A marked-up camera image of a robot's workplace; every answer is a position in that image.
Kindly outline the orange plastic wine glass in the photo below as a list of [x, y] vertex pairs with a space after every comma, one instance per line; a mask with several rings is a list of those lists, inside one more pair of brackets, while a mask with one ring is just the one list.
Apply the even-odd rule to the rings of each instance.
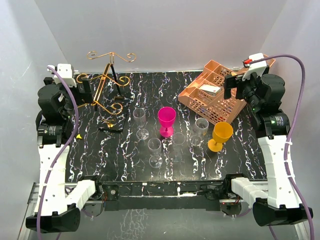
[[226, 143], [233, 135], [233, 127], [228, 122], [218, 122], [215, 124], [212, 131], [212, 139], [208, 141], [208, 148], [212, 152], [220, 152]]

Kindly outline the pink plastic wine glass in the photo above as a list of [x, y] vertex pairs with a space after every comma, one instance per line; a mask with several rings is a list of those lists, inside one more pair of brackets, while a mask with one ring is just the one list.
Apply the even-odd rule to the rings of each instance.
[[165, 106], [158, 111], [157, 117], [160, 123], [160, 135], [165, 138], [171, 137], [174, 134], [176, 111], [172, 107]]

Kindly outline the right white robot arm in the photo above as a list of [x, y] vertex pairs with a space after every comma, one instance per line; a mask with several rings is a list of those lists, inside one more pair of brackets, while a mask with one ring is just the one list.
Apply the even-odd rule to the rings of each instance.
[[274, 74], [252, 73], [224, 78], [224, 99], [245, 100], [251, 107], [251, 125], [262, 150], [267, 174], [267, 192], [258, 189], [243, 174], [229, 174], [223, 194], [233, 199], [239, 195], [253, 210], [256, 223], [263, 226], [294, 225], [313, 218], [313, 210], [304, 206], [292, 182], [293, 173], [287, 140], [291, 129], [288, 116], [280, 109], [285, 81]]

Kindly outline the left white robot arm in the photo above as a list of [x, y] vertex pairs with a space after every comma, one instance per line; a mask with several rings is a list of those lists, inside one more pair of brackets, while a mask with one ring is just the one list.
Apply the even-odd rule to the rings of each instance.
[[37, 92], [41, 110], [36, 118], [39, 190], [34, 213], [26, 218], [25, 226], [38, 235], [75, 232], [86, 202], [99, 199], [104, 188], [89, 175], [81, 177], [66, 193], [66, 163], [78, 130], [78, 106], [72, 89], [55, 83], [51, 77], [43, 81], [44, 86]]

